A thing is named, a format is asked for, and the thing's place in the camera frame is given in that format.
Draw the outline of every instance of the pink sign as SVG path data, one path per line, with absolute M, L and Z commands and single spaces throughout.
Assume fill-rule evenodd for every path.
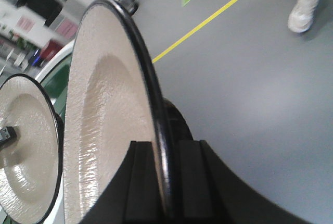
M 34 22 L 29 18 L 22 16 L 20 20 L 17 22 L 16 26 L 23 29 L 24 31 L 29 32 L 34 26 Z
M 69 19 L 65 19 L 56 29 L 56 32 L 66 39 L 72 38 L 78 30 L 78 25 Z

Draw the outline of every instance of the person's foot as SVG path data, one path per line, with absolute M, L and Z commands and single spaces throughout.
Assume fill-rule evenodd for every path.
M 297 4 L 292 9 L 288 28 L 296 33 L 307 31 L 313 22 L 313 13 L 319 0 L 297 0 Z

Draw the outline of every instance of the red object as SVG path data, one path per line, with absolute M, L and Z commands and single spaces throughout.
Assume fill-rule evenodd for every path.
M 41 59 L 50 61 L 62 48 L 60 43 L 50 40 L 41 51 Z
M 58 26 L 56 32 L 66 39 L 71 39 L 78 31 L 78 28 L 79 27 L 75 23 L 73 23 L 69 19 L 65 19 Z
M 27 32 L 29 32 L 34 25 L 35 25 L 35 23 L 33 21 L 31 21 L 29 18 L 24 17 L 24 16 L 22 16 L 16 24 L 17 27 L 19 27 Z

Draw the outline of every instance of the black holder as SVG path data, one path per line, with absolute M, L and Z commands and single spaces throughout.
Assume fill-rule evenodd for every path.
M 0 145 L 4 145 L 16 138 L 16 132 L 13 127 L 4 127 L 0 129 Z
M 132 41 L 157 139 L 154 149 L 144 140 L 130 143 L 117 173 L 80 224 L 304 224 L 242 182 L 206 141 L 192 139 L 179 111 L 163 101 L 151 58 L 129 12 L 113 0 L 98 0 L 93 6 L 113 12 Z M 155 166 L 156 160 L 163 166 Z

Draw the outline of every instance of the yellow floor line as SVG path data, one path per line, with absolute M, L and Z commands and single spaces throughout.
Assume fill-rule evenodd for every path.
M 163 51 L 161 54 L 159 54 L 157 57 L 155 57 L 152 60 L 152 63 L 156 63 L 158 60 L 160 60 L 163 56 L 165 56 L 167 53 L 169 53 L 171 50 L 176 48 L 178 45 L 180 45 L 182 42 L 187 40 L 190 36 L 192 36 L 194 33 L 196 33 L 198 30 L 200 30 L 202 27 L 204 27 L 206 24 L 208 24 L 210 21 L 212 21 L 215 17 L 220 15 L 222 12 L 230 8 L 232 5 L 234 5 L 239 0 L 230 0 L 227 4 L 225 4 L 222 8 L 217 10 L 215 13 L 213 13 L 210 17 L 208 17 L 205 21 L 197 25 L 195 28 L 193 28 L 191 31 L 189 31 L 186 35 L 184 35 L 182 38 L 180 38 L 177 42 L 172 44 L 169 48 L 167 48 L 165 51 Z

